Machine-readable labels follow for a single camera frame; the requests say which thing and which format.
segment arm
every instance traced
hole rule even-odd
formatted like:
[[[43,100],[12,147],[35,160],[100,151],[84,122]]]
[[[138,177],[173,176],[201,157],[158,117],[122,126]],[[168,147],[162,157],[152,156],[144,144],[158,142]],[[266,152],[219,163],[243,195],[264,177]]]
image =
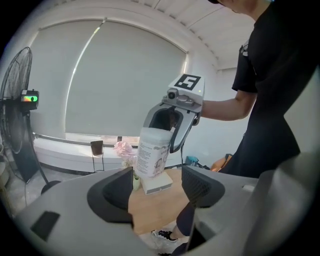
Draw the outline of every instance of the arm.
[[[248,116],[257,98],[256,93],[238,90],[235,98],[224,101],[203,102],[202,117],[233,121]]]

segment fan base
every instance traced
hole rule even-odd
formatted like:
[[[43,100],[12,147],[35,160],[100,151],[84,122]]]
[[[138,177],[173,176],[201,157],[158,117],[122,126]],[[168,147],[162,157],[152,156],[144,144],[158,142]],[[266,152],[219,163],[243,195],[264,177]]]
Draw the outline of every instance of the fan base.
[[[50,181],[49,184],[46,184],[43,189],[41,190],[41,195],[46,192],[47,190],[49,190],[51,187],[53,187],[54,185],[57,185],[58,183],[60,183],[61,181],[58,180],[53,180]]]

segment wooden table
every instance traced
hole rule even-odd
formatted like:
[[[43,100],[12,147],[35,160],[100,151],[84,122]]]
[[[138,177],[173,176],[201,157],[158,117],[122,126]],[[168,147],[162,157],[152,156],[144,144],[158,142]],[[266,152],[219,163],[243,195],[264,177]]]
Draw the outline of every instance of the wooden table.
[[[133,216],[134,232],[138,235],[173,222],[189,202],[181,186],[181,170],[168,169],[166,173],[173,180],[170,188],[146,195],[140,187],[131,193],[128,212]]]

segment bottle label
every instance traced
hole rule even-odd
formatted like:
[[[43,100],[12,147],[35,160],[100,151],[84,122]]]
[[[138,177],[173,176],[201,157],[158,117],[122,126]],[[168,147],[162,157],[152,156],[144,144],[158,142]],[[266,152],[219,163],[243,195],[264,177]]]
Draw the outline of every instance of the bottle label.
[[[139,175],[139,172],[141,172],[143,176],[148,178],[161,174],[166,166],[169,146],[157,146],[140,141],[136,162],[137,174]]]

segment small vase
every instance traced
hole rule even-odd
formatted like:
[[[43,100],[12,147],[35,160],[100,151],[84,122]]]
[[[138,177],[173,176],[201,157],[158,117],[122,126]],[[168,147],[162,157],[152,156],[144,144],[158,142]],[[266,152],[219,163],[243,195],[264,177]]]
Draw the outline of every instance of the small vase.
[[[140,179],[134,177],[133,178],[133,190],[137,191],[140,188]]]

